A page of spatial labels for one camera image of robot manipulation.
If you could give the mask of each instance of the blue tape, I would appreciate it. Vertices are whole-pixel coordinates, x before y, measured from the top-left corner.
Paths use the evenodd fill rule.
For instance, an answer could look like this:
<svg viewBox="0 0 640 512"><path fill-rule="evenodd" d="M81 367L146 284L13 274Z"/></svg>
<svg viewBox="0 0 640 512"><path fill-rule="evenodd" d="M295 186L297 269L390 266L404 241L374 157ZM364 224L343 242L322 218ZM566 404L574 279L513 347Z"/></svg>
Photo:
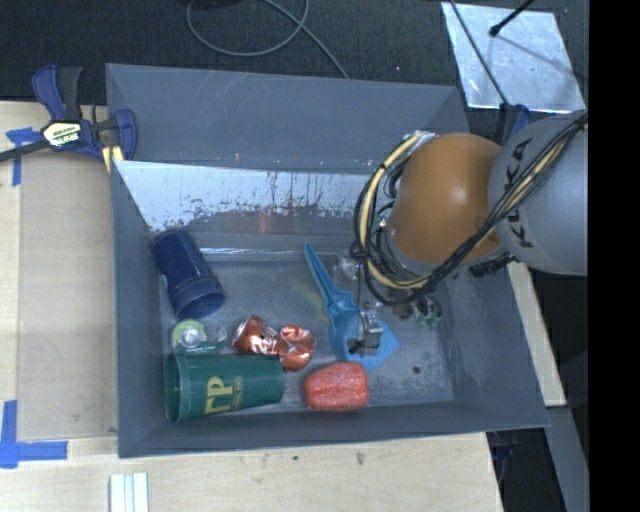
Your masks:
<svg viewBox="0 0 640 512"><path fill-rule="evenodd" d="M22 146L25 142L39 142L42 140L40 132L33 128L19 128L17 130L9 130L7 137L13 142L16 148ZM13 161L13 179L11 180L12 186L20 185L22 181L22 161L20 157Z"/></svg>
<svg viewBox="0 0 640 512"><path fill-rule="evenodd" d="M2 436L0 437L0 468L15 469L18 463L30 460L65 460L68 441L23 443L16 441L18 401L4 403Z"/></svg>

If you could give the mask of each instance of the cable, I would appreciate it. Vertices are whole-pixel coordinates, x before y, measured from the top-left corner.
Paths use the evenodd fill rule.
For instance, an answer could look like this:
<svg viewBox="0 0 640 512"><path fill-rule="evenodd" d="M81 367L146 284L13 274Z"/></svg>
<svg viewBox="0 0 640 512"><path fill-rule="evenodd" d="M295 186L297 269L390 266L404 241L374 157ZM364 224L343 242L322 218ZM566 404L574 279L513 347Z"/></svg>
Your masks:
<svg viewBox="0 0 640 512"><path fill-rule="evenodd" d="M374 224L372 218L373 211L371 208L374 202L373 198L378 193L378 187L383 176L385 174L393 176L397 165L404 163L403 159L402 164L396 164L400 156L405 154L406 159L408 148L413 147L415 149L418 135L414 135L396 147L371 176L358 197L354 208L354 231L357 251L353 250L352 254L364 262L365 283L371 293L383 304L396 306L413 302L433 291L439 282L453 272L469 253L489 236L497 223L502 221L522 204L522 202L530 197L531 194L538 190L555 169L554 164L564 154L571 140L587 129L587 127L588 112L585 112L580 118L565 127L547 143L523 172L515 178L511 188L497 201L486 221L475 235L463 242L449 258L436 267L431 273L426 276L413 278L409 277L409 275L412 274L408 273L407 269L396 260L392 251L387 251L388 255L385 255L380 246L376 247L371 243L373 236L377 236L377 230L371 233ZM395 269L392 268L396 264L400 265L404 270L399 270L397 267ZM375 289L374 279L388 288L402 289L410 293L405 297L389 299Z"/></svg>
<svg viewBox="0 0 640 512"><path fill-rule="evenodd" d="M349 75L347 74L347 72L344 70L344 68L340 65L338 60L329 51L329 49L324 44L322 44L322 42L315 36L315 34L313 34L313 32L311 32L306 27L305 22L307 21L307 15L309 14L310 0L305 0L304 13L302 14L302 18L300 20L298 20L293 14L291 14L284 7L278 5L277 3L273 2L272 0L260 0L260 1L264 2L265 4L273 7L274 9L279 11L281 14L283 14L284 16L289 18L291 21L296 23L297 27L294 29L294 31L286 39L284 39L284 41L278 43L275 46L272 46L271 48L267 48L266 50L260 50L260 51L256 51L256 52L235 52L235 51L231 51L231 50L225 50L224 48L220 48L219 46L216 46L216 45L210 43L204 37L202 37L202 35L193 26L193 22L191 20L191 9L193 7L193 4L196 1L197 0L191 0L189 2L189 4L187 5L187 10L186 10L187 25L189 26L189 30L196 37L196 39L198 39L198 41L200 41L206 47L208 47L208 48L210 48L210 49L212 49L212 50L214 50L216 52L222 53L224 55L229 55L231 57L260 57L260 56L268 55L270 53L274 53L274 52L280 50L281 48L283 48L284 46L289 44L298 35L298 33L302 30L325 53L325 55L327 55L327 57L329 57L331 62L334 64L334 66L336 68L338 68L338 71L340 71L342 76L344 78L347 78L347 79L350 78Z"/></svg>

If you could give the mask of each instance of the red sponge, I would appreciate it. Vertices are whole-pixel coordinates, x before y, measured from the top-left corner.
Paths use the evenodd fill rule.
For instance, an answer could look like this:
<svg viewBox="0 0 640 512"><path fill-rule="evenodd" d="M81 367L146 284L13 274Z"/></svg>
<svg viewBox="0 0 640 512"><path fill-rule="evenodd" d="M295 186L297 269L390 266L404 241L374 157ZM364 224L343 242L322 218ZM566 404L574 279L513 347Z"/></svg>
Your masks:
<svg viewBox="0 0 640 512"><path fill-rule="evenodd" d="M360 363L341 361L316 370L302 385L305 403L323 411L359 409L369 403L367 372Z"/></svg>

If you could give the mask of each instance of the red object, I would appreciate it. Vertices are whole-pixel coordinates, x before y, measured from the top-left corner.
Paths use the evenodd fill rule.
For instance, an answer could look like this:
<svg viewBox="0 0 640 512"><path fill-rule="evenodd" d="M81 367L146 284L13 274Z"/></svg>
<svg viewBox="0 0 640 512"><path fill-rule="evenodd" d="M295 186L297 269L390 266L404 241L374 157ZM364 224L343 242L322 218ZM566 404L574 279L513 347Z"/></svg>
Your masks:
<svg viewBox="0 0 640 512"><path fill-rule="evenodd" d="M311 360L315 343L311 331L299 325L286 325L276 333L251 315L238 327L233 347L242 354L277 355L285 370L296 372Z"/></svg>
<svg viewBox="0 0 640 512"><path fill-rule="evenodd" d="M312 409L343 411L369 403L367 372L360 363L341 361L313 372L302 385L305 403Z"/></svg>

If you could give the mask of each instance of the yellow cable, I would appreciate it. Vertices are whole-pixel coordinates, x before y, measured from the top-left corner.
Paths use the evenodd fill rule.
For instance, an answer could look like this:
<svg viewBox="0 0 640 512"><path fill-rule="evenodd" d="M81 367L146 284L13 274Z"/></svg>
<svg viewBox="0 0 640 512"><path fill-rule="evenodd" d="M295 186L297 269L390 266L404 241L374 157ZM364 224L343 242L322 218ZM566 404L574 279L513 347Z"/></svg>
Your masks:
<svg viewBox="0 0 640 512"><path fill-rule="evenodd" d="M380 167L375 171L371 183L369 184L369 188L367 189L366 195L362 204L362 211L369 212L369 208L371 207L371 203L373 198L377 192L378 184L382 179L385 172L393 166L396 160L402 155L405 151L407 151L412 145L414 145L421 137L423 133L416 133L415 135L409 137L402 144L400 144L382 163ZM365 215L361 215L360 217L360 243L362 247L366 247L367 243L367 224L369 220L368 213ZM413 281L392 281L383 274L381 274L378 269L371 263L369 259L367 259L367 267L369 268L369 272L371 275L382 284L390 287L390 288L415 288L417 286L421 286L424 282L426 282L426 278L419 278Z"/></svg>
<svg viewBox="0 0 640 512"><path fill-rule="evenodd" d="M366 191L364 200L363 200L363 205L362 205L362 209L361 211L363 212L367 212L365 215L361 215L360 217L360 243L362 245L362 247L366 247L366 242L367 242L367 234L368 234L368 229L367 229L367 225L368 225L368 221L369 221L369 208L371 207L371 203L373 201L373 198L375 196L375 194L377 193L377 188L378 188L378 184L380 183L380 180L382 179L382 177L384 176L384 174L386 173L386 171L388 169L391 168L391 166L396 162L396 160L398 159L398 157L405 152L406 150L408 150L412 144L415 144L415 142L420 138L419 134L413 135L412 137L410 137L409 139L407 139L404 143L400 144L388 157L387 159L383 162L383 164L378 167L378 169L375 171L373 178L371 179L371 182L369 184L369 188ZM552 148L550 148L547 153L542 157L542 159L535 165L535 167L533 168L532 172L525 177L521 183L519 183L516 188L512 189L509 192L509 196L507 197L505 204L503 205L503 207L501 208L501 212L507 211L509 209L511 209L512 206L515 206L518 201L523 197L524 194L527 193L527 189L529 187L529 184L531 183L531 181L538 175L540 174L543 170L545 170L549 165L553 165L553 163L555 162L555 160L558 158L558 156L561 154L562 150L564 149L564 147L567 145L568 141L559 141L559 143L557 143L555 146L553 146ZM493 231L493 228L490 229L480 240L478 240L475 244L474 247L477 247L480 243L482 243L488 236L489 234ZM409 281L393 281L391 279L389 279L387 276L385 276L384 274L382 274L381 272L378 271L378 269L376 268L376 266L371 262L371 260L369 258L367 258L367 267L369 269L370 274L377 280L379 281L381 284L389 287L389 288L395 288L395 289L411 289L411 288L419 288L424 286L425 284L427 284L429 282L429 280L431 279L431 273L414 279L414 280L409 280Z"/></svg>

